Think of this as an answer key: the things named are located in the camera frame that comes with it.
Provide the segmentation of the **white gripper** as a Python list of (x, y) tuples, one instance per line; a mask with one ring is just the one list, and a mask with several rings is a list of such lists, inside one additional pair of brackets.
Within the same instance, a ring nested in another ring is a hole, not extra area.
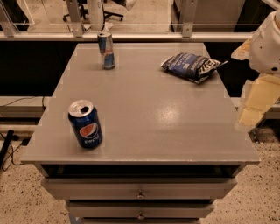
[(251, 41), (244, 41), (231, 58), (249, 58), (249, 66), (260, 73), (254, 81), (245, 82), (235, 122), (237, 130), (251, 131), (280, 98), (280, 9), (271, 12)]

